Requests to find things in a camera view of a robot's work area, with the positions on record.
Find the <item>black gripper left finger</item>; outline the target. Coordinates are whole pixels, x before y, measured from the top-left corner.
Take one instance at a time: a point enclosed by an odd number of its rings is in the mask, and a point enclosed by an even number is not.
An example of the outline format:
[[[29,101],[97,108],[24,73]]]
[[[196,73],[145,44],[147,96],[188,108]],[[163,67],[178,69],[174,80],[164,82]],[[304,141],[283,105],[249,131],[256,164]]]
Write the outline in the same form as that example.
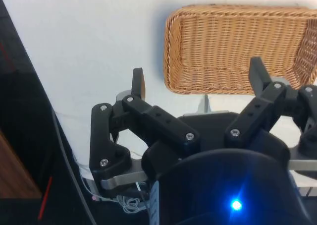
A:
[[[129,129],[148,149],[143,154],[142,170],[157,178],[180,158],[197,153],[199,133],[158,106],[145,102],[143,70],[135,68],[131,93],[114,105],[97,104],[91,110],[89,168],[94,178],[111,178],[132,166],[130,151],[110,137]]]

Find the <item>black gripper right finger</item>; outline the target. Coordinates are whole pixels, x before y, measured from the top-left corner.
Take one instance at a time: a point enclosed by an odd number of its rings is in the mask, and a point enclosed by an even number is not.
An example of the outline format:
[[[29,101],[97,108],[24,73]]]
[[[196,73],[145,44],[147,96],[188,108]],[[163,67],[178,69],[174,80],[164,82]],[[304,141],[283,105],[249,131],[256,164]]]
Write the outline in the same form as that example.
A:
[[[249,81],[255,97],[227,127],[225,145],[245,148],[260,131],[269,132],[281,116],[293,118],[301,131],[299,152],[317,156],[317,87],[299,90],[281,81],[272,81],[260,57],[250,59]]]

